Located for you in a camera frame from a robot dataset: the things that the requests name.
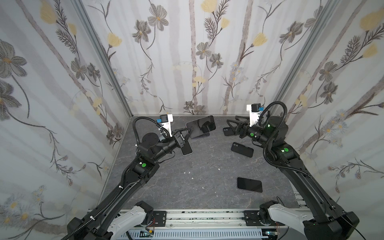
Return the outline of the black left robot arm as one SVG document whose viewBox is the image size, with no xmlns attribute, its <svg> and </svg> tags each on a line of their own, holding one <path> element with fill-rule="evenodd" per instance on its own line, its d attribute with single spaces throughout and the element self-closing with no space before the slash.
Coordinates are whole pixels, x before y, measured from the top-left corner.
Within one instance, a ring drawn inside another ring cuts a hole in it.
<svg viewBox="0 0 384 240">
<path fill-rule="evenodd" d="M 136 123 L 150 121 L 163 135 L 160 140 L 156 133 L 139 137 Z M 131 228 L 151 220 L 151 208 L 144 202 L 137 203 L 130 212 L 120 215 L 124 204 L 155 175 L 160 159 L 182 148 L 188 142 L 192 127 L 169 131 L 158 121 L 148 117 L 137 117 L 132 121 L 137 141 L 136 156 L 123 170 L 121 180 L 113 191 L 82 219 L 73 218 L 67 225 L 65 240 L 115 240 Z"/>
</svg>

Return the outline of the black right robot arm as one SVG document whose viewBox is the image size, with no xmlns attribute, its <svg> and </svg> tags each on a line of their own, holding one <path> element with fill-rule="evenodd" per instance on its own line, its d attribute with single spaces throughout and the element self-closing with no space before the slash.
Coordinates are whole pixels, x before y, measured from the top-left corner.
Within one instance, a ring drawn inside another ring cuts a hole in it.
<svg viewBox="0 0 384 240">
<path fill-rule="evenodd" d="M 347 240 L 360 222 L 354 212 L 346 212 L 308 171 L 299 153 L 285 138 L 288 132 L 287 106 L 280 101 L 258 111 L 258 121 L 236 116 L 227 120 L 235 135 L 260 143 L 266 162 L 279 169 L 306 202 L 310 214 L 302 215 L 277 201 L 260 205 L 259 221 L 264 225 L 281 223 L 303 234 L 308 240 Z"/>
</svg>

